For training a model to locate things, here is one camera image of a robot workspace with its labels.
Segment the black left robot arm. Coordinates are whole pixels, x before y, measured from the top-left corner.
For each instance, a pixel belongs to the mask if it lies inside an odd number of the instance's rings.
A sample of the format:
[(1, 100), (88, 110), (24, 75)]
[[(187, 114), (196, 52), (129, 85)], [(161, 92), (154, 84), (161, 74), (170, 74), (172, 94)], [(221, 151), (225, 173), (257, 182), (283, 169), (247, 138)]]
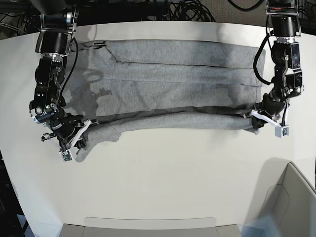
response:
[[(300, 49), (296, 37), (301, 36), (298, 2), (296, 0), (266, 1), (267, 22), (271, 22), (272, 30), (266, 31), (258, 52), (255, 55), (253, 69), (257, 79), (265, 85), (273, 85), (269, 93), (263, 95), (261, 102), (254, 105), (253, 110), (246, 114), (252, 118), (255, 129), (270, 124), (275, 128), (279, 138), (289, 134), (287, 114), (290, 98), (301, 95), (304, 90), (303, 75), (300, 63)], [(271, 81), (264, 80), (257, 69), (259, 56), (269, 38), (275, 37), (270, 44), (271, 58), (275, 65), (275, 75)]]

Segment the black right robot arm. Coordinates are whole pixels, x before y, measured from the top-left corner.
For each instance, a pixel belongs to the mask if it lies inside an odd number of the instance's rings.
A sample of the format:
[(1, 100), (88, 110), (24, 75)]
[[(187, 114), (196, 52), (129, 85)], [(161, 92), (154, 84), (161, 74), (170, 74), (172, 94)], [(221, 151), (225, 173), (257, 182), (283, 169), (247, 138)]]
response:
[(79, 15), (77, 0), (33, 0), (40, 12), (40, 32), (35, 52), (41, 55), (35, 71), (36, 87), (29, 113), (33, 121), (50, 129), (41, 140), (52, 142), (62, 161), (75, 160), (73, 149), (86, 147), (84, 133), (98, 120), (84, 120), (82, 115), (64, 111), (66, 105), (62, 95), (71, 75), (66, 74), (67, 57), (74, 38)]

